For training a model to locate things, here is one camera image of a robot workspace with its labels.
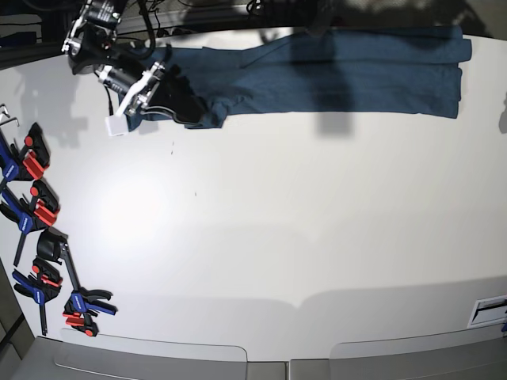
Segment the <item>robot arm on right side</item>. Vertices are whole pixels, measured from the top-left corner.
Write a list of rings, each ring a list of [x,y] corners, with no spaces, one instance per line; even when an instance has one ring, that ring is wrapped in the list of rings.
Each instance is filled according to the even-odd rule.
[[[146,116],[159,116],[196,126],[205,116],[205,103],[189,87],[178,66],[171,65],[173,49],[158,47],[147,6],[139,11],[148,41],[127,47],[118,43],[117,27],[125,1],[87,1],[73,21],[62,46],[74,75],[92,72],[120,103],[105,120],[111,135],[129,132]]]

